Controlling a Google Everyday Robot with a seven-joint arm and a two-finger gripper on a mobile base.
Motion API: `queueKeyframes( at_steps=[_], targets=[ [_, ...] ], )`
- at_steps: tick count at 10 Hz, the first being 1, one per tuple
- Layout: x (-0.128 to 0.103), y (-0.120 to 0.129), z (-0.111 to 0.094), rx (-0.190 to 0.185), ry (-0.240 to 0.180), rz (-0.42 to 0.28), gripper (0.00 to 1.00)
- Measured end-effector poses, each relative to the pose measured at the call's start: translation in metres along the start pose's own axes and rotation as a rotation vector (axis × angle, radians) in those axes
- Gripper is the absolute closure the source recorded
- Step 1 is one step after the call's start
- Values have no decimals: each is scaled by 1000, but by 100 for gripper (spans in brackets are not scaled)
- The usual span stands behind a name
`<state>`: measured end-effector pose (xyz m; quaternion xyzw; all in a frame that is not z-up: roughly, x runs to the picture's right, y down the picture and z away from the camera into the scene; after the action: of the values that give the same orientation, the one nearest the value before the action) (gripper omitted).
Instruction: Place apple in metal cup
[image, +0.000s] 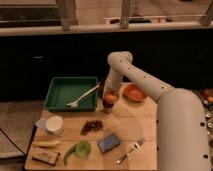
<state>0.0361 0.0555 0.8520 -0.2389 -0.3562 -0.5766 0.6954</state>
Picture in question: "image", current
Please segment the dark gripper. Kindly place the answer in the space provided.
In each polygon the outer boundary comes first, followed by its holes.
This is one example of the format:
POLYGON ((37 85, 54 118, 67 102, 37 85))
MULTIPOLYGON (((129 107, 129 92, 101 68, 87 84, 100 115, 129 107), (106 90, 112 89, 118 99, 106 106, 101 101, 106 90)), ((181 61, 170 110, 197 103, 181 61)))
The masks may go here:
POLYGON ((118 97, 118 93, 113 90, 109 85, 108 85, 108 82, 107 81, 104 81, 104 84, 103 84, 103 95, 102 95, 102 98, 105 100, 105 96, 107 94, 114 94, 117 96, 117 100, 119 99, 118 97))

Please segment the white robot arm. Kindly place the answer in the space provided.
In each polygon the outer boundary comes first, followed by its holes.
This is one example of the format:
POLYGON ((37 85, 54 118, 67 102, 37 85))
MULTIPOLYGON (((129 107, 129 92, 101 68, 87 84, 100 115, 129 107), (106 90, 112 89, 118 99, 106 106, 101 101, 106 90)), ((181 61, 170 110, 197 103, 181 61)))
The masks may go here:
POLYGON ((175 88, 132 64, 128 51, 112 52, 104 92, 119 94, 127 77, 157 103, 157 171, 211 171, 211 157, 200 99, 175 88))

